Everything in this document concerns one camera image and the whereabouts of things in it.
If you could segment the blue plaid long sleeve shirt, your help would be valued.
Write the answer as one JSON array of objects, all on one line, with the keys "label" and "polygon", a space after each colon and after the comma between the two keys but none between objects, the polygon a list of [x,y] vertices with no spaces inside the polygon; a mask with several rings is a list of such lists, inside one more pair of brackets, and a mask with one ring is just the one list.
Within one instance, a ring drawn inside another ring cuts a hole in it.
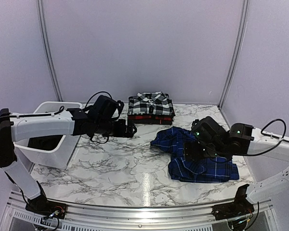
[{"label": "blue plaid long sleeve shirt", "polygon": [[184,145],[197,142],[192,131],[179,127],[161,130],[156,134],[151,146],[171,155],[168,173],[173,180],[191,183],[222,183],[240,178],[238,167],[231,160],[216,157],[203,158],[200,151],[188,160],[184,156]]}]

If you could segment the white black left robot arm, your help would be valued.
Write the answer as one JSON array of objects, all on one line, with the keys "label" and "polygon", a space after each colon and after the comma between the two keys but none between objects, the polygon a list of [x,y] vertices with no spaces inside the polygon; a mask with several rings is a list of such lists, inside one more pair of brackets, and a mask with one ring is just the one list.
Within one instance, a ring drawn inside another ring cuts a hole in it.
[{"label": "white black left robot arm", "polygon": [[136,126],[124,119],[95,122],[80,108],[60,108],[44,114],[11,114],[0,111],[0,168],[27,197],[26,209],[39,214],[62,214],[66,205],[47,199],[40,183],[32,178],[17,151],[32,163],[64,169],[81,135],[101,134],[106,138],[131,138]]}]

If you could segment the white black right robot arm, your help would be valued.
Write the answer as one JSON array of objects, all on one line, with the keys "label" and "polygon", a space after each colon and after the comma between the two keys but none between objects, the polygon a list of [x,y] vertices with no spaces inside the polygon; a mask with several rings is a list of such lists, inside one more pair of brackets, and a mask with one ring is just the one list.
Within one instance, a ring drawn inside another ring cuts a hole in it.
[{"label": "white black right robot arm", "polygon": [[[192,125],[195,141],[184,143],[183,154],[187,161],[233,156],[265,156],[289,163],[289,138],[267,133],[252,125],[235,123],[225,130],[210,117]],[[255,184],[238,187],[234,200],[212,208],[216,220],[230,219],[254,212],[254,205],[272,196],[289,191],[289,167],[280,173]]]}]

